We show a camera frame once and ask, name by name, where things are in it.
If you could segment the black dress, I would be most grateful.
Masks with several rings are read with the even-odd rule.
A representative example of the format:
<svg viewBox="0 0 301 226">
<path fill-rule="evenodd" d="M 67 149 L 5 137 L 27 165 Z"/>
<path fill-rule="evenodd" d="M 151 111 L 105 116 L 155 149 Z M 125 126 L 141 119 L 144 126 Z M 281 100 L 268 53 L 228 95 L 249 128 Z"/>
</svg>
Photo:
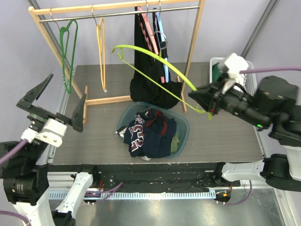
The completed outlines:
<svg viewBox="0 0 301 226">
<path fill-rule="evenodd" d="M 134 45 L 149 50 L 140 26 L 141 23 L 145 28 L 142 16 L 136 14 Z M 177 105 L 182 83 L 172 81 L 171 76 L 169 83 L 162 83 L 161 76 L 164 76 L 164 70 L 160 61 L 145 53 L 135 51 L 134 68 L 134 76 L 130 82 L 130 97 L 133 101 L 146 102 L 164 109 L 171 109 Z"/>
</svg>

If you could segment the navy tank top maroon trim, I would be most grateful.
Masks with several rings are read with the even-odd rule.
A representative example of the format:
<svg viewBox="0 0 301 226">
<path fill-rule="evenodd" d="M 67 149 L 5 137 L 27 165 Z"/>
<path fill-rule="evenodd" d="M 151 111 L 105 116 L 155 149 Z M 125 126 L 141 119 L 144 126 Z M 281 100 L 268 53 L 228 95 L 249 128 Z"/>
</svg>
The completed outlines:
<svg viewBox="0 0 301 226">
<path fill-rule="evenodd" d="M 150 108 L 137 112 L 126 127 L 124 144 L 131 157 L 164 158 L 170 156 L 171 142 L 177 132 L 174 118 L 167 118 L 160 110 Z"/>
</svg>

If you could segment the neon yellow hanger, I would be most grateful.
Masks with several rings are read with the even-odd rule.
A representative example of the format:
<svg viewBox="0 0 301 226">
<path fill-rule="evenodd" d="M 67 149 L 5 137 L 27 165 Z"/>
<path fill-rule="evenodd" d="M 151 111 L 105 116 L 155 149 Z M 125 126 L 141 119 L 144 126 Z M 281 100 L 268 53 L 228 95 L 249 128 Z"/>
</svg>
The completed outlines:
<svg viewBox="0 0 301 226">
<path fill-rule="evenodd" d="M 181 102 L 193 111 L 205 114 L 205 110 L 200 105 L 193 107 L 182 99 L 183 83 L 186 83 L 193 91 L 196 90 L 192 82 L 166 61 L 161 53 L 155 54 L 145 47 L 146 40 L 140 35 L 138 44 L 120 44 L 112 49 L 112 52 L 118 49 L 118 58 L 134 70 L 133 78 L 130 81 L 130 98 L 134 102 L 146 102 L 164 109 L 171 109 Z M 183 81 L 163 83 L 161 76 L 165 74 L 165 66 L 167 75 L 173 71 Z"/>
</svg>

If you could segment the yellow plastic hanger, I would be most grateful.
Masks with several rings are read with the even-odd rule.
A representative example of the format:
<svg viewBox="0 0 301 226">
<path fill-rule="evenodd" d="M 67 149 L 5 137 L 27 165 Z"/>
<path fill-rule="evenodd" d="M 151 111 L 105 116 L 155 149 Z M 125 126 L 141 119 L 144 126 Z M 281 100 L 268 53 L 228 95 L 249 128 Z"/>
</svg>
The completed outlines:
<svg viewBox="0 0 301 226">
<path fill-rule="evenodd" d="M 105 56 L 105 21 L 101 17 L 99 23 L 96 24 L 96 37 L 98 44 L 99 66 L 101 84 L 104 92 L 107 92 L 106 88 L 106 56 Z"/>
</svg>

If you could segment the pink hanger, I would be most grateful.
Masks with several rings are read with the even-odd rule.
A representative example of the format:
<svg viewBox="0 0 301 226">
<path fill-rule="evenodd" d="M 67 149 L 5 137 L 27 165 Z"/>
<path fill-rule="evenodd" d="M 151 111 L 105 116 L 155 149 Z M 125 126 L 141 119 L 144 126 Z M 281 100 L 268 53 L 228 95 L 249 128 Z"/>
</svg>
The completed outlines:
<svg viewBox="0 0 301 226">
<path fill-rule="evenodd" d="M 140 15 L 142 16 L 145 24 L 145 28 L 143 27 L 142 23 L 140 24 L 140 26 L 144 34 L 145 40 L 147 42 L 148 48 L 151 52 L 154 52 L 155 54 L 159 55 L 159 50 L 148 18 L 145 13 L 141 13 Z"/>
</svg>

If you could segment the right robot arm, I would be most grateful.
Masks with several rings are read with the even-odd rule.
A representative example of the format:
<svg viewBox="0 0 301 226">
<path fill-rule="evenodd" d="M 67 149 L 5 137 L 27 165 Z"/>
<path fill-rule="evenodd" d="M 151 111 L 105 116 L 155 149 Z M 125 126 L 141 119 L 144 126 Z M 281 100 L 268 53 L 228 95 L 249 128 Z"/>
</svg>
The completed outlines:
<svg viewBox="0 0 301 226">
<path fill-rule="evenodd" d="M 277 76 L 261 80 L 254 95 L 226 76 L 196 88 L 188 96 L 211 116 L 224 110 L 251 124 L 258 131 L 270 129 L 285 154 L 274 153 L 249 163 L 220 162 L 212 174 L 213 182 L 223 186 L 238 180 L 261 180 L 269 186 L 301 190 L 301 107 L 296 104 L 299 88 Z"/>
</svg>

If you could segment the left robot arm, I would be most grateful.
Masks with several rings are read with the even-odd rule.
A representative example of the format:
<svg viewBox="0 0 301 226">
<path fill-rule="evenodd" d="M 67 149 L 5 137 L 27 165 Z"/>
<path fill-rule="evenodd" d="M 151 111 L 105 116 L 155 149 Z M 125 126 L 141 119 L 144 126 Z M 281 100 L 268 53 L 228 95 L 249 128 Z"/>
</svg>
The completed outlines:
<svg viewBox="0 0 301 226">
<path fill-rule="evenodd" d="M 28 113 L 29 127 L 20 141 L 2 142 L 0 150 L 0 177 L 7 200 L 15 212 L 2 211 L 1 215 L 20 219 L 25 226 L 73 226 L 76 215 L 88 188 L 99 185 L 98 168 L 82 164 L 73 176 L 73 184 L 61 202 L 51 210 L 49 205 L 48 164 L 38 160 L 48 146 L 59 147 L 68 127 L 83 131 L 83 111 L 86 98 L 82 97 L 71 117 L 51 113 L 33 102 L 39 99 L 53 75 L 29 90 L 17 103 Z"/>
</svg>

